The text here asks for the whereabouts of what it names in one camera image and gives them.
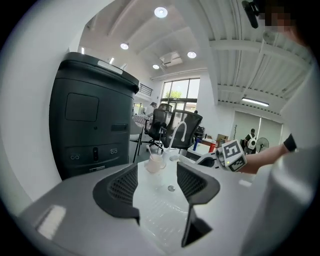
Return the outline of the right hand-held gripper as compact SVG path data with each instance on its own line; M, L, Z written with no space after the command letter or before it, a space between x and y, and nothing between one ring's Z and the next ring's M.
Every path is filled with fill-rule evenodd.
M224 171L238 172L247 164L247 160L240 142L235 139L223 143L215 152L204 154L195 164Z

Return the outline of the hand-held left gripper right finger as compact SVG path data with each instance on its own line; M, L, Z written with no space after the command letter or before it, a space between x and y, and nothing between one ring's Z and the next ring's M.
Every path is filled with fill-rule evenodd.
M187 221L181 240L184 248L213 230L197 217L194 206L209 203L219 193L221 186L214 177L183 162L177 163L176 175L177 183L188 202Z

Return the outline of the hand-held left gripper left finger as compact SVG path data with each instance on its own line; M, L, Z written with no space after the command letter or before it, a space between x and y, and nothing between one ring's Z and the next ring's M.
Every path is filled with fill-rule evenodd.
M138 187L136 163L100 180L93 188L95 203L107 214L120 219L135 219L140 223L140 211L133 206Z

